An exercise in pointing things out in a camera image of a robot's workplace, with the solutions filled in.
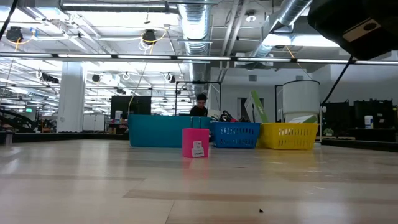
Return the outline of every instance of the blue basket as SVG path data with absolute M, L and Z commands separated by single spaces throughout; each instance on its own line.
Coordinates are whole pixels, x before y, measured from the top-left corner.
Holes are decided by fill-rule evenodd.
M 216 147 L 248 148 L 256 147 L 259 137 L 259 123 L 214 122 L 211 130 Z
M 210 120 L 207 117 L 129 115 L 130 145 L 181 147 L 182 129 L 209 129 Z

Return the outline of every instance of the label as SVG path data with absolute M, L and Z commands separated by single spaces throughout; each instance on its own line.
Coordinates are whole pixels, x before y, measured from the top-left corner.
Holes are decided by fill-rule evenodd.
M 194 141 L 193 142 L 193 148 L 192 148 L 192 157 L 203 157 L 205 156 L 205 151 L 203 150 L 203 147 L 201 146 L 201 141 Z

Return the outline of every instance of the ceiling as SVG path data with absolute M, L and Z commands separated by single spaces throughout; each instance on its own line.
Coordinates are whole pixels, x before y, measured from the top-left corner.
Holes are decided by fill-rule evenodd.
M 80 2 L 93 2 L 93 0 L 81 0 Z M 94 2 L 115 2 L 115 1 L 94 1 Z M 233 45 L 232 54 L 249 54 L 262 41 L 262 27 L 266 15 L 276 12 L 280 8 L 281 0 L 275 1 L 251 1 L 248 10 L 254 10 L 256 20 L 247 22 L 245 19 L 238 32 L 239 40 Z M 211 11 L 211 50 L 210 55 L 220 55 L 226 35 L 226 25 L 230 20 L 230 12 L 233 6 L 232 0 L 220 1 L 214 5 Z M 86 53 L 86 54 L 151 54 L 154 55 L 185 55 L 185 45 L 181 40 L 183 33 L 180 26 L 180 18 L 176 14 L 146 13 L 146 12 L 62 12 L 48 8 L 39 8 L 41 15 L 25 13 L 21 8 L 16 9 L 11 18 L 10 26 L 22 27 L 24 40 L 30 40 L 26 44 L 19 44 L 16 48 L 14 43 L 10 43 L 5 37 L 0 43 L 0 52 L 45 52 L 45 53 Z M 0 6 L 0 26 L 1 21 L 5 21 L 8 15 L 9 6 Z M 316 34 L 307 25 L 306 15 L 295 23 L 294 34 Z M 60 24 L 45 20 L 59 20 Z M 141 34 L 146 29 L 154 29 L 156 37 L 160 39 L 153 49 L 141 50 Z M 320 47 L 322 43 L 317 41 L 305 42 L 301 44 L 289 45 L 282 49 L 274 48 L 271 54 L 274 57 L 291 58 L 291 54 L 300 58 L 327 58 L 327 59 L 347 59 L 348 56 L 339 47 Z M 109 112 L 109 97 L 117 95 L 116 90 L 101 89 L 101 86 L 109 83 L 95 83 L 92 81 L 93 75 L 117 75 L 120 76 L 118 85 L 123 87 L 134 87 L 139 83 L 141 74 L 144 74 L 140 87 L 151 87 L 154 90 L 139 90 L 138 95 L 152 95 L 162 99 L 168 96 L 172 101 L 175 88 L 174 84 L 165 81 L 168 73 L 175 75 L 178 80 L 189 81 L 189 66 L 187 63 L 139 63 L 139 62 L 86 62 L 84 63 L 87 74 L 86 90 L 86 112 L 94 111 L 101 113 Z M 219 74 L 218 65 L 212 64 L 211 78 L 216 80 Z M 319 65 L 303 65 L 306 72 L 312 72 L 319 68 Z M 20 85 L 44 85 L 46 83 L 37 78 L 37 71 L 47 73 L 61 80 L 62 62 L 60 61 L 37 61 L 37 60 L 15 60 L 0 58 L 0 85 L 16 83 Z M 237 85 L 244 82 L 247 85 L 275 85 L 295 78 L 296 75 L 306 76 L 296 64 L 278 63 L 269 65 L 266 69 L 255 69 L 248 71 L 242 68 L 231 67 L 226 73 L 225 85 Z M 248 82 L 248 75 L 260 75 L 257 82 Z M 10 88 L 3 88 L 2 105 L 26 105 L 29 100 L 13 100 L 15 97 L 43 99 L 41 104 L 52 106 L 57 109 L 57 98 L 59 97 L 59 86 L 53 88 L 24 88 L 24 91 L 15 91 Z M 192 93 L 183 91 L 181 99 L 192 97 Z M 92 107 L 95 101 L 99 106 Z

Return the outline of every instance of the wooden floor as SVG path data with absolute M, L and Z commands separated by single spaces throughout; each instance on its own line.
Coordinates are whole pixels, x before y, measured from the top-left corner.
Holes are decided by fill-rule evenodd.
M 0 223 L 396 224 L 398 154 L 14 144 L 0 148 Z

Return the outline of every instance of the teal bin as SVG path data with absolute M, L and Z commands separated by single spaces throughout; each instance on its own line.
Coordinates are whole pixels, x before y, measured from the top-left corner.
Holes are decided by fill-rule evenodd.
M 207 117 L 129 115 L 130 145 L 181 147 L 182 129 L 210 129 L 210 121 Z

